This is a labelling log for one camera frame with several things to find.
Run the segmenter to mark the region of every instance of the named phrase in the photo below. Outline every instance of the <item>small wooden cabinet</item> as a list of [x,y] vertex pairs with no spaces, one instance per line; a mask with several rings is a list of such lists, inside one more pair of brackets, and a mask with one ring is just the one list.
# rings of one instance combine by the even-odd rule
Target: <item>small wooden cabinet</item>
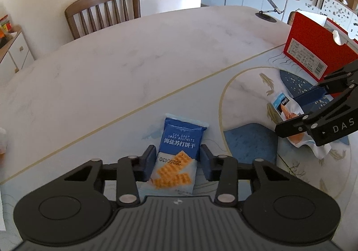
[[16,36],[0,48],[0,85],[8,83],[15,73],[34,62],[21,27],[14,26],[14,31]]

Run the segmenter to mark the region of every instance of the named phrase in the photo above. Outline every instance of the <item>blue biscuit package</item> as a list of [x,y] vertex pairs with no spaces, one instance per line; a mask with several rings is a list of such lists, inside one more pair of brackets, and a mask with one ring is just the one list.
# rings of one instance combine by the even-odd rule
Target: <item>blue biscuit package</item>
[[159,152],[176,155],[184,151],[198,160],[199,147],[206,127],[166,118]]
[[168,115],[150,180],[141,190],[156,195],[191,195],[203,132],[209,125]]

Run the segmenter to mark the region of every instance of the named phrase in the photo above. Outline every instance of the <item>metal screw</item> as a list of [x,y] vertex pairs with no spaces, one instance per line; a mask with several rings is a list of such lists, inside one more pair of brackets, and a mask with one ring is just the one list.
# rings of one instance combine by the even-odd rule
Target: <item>metal screw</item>
[[119,201],[122,203],[134,203],[137,197],[134,194],[123,194],[119,197]]
[[222,203],[232,203],[235,197],[229,193],[223,193],[218,196],[218,200]]

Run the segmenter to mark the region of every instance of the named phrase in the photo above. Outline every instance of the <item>product label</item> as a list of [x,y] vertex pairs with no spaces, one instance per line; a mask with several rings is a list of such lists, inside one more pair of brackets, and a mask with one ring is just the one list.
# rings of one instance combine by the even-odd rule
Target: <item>product label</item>
[[287,96],[285,96],[285,94],[281,93],[277,97],[277,99],[273,102],[273,106],[275,107],[277,112],[279,112],[281,114],[282,113],[281,105],[285,106],[288,102],[289,102],[289,99],[287,98]]
[[291,39],[287,53],[297,59],[297,61],[305,66],[305,68],[307,68],[318,79],[322,77],[323,73],[327,69],[327,64],[325,64],[321,59],[295,39]]

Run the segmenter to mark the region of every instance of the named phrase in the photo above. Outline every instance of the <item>printed crackers image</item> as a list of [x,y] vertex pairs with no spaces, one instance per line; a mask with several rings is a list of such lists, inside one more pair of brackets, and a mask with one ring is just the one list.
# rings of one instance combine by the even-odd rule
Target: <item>printed crackers image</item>
[[157,173],[161,178],[168,179],[171,176],[178,174],[179,171],[186,167],[192,159],[184,151],[180,151],[176,156],[174,156],[173,160],[178,161],[179,163],[165,164],[157,170]]
[[180,151],[171,161],[169,160],[169,164],[165,164],[157,170],[160,178],[153,180],[155,188],[167,188],[192,183],[187,172],[179,174],[192,159],[184,151]]

